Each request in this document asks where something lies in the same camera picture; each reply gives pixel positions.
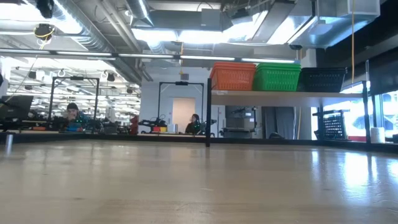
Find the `plastic basket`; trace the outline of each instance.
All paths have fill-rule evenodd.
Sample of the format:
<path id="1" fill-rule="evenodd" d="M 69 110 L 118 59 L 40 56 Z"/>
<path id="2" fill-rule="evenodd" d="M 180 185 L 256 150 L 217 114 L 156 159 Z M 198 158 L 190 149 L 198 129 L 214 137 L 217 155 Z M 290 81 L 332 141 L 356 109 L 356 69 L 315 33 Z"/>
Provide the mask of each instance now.
<path id="1" fill-rule="evenodd" d="M 216 62 L 211 71 L 213 90 L 250 91 L 256 66 L 250 63 Z"/>
<path id="2" fill-rule="evenodd" d="M 303 91 L 339 93 L 346 74 L 346 68 L 303 68 L 300 82 Z"/>
<path id="3" fill-rule="evenodd" d="M 253 81 L 255 91 L 296 91 L 300 65 L 286 63 L 261 63 Z"/>

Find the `table surface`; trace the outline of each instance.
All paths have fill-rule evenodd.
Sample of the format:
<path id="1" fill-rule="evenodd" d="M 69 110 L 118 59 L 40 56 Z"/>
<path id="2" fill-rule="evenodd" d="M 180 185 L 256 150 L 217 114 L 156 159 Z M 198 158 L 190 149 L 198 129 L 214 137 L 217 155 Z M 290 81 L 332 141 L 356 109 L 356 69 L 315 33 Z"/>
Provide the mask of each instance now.
<path id="1" fill-rule="evenodd" d="M 0 152 L 2 223 L 398 223 L 398 157 L 130 141 Z"/>

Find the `shelf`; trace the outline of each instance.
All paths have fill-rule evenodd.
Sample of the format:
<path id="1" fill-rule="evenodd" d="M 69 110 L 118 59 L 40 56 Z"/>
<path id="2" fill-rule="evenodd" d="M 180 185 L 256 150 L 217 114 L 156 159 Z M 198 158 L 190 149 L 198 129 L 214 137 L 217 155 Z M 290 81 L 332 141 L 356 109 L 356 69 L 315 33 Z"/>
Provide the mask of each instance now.
<path id="1" fill-rule="evenodd" d="M 216 91 L 211 92 L 212 105 L 230 106 L 302 106 L 319 107 L 362 99 L 361 93 L 307 93 L 283 91 Z"/>

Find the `doorway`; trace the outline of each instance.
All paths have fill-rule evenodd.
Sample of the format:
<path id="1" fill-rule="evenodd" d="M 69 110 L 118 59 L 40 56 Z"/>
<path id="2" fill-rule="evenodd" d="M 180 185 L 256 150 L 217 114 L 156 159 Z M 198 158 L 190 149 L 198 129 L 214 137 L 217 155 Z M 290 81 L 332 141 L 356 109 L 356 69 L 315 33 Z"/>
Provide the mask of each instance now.
<path id="1" fill-rule="evenodd" d="M 174 98 L 172 123 L 178 125 L 178 131 L 184 133 L 185 128 L 195 113 L 194 98 Z"/>

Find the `bright window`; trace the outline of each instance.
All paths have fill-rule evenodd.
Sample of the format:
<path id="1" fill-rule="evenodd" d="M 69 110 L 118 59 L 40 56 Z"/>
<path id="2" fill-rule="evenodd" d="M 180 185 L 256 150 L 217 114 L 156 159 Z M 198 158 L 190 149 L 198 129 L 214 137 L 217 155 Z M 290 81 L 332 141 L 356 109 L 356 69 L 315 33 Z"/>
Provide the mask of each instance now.
<path id="1" fill-rule="evenodd" d="M 398 134 L 398 91 L 383 94 L 382 107 L 386 137 L 392 138 L 393 134 Z"/>

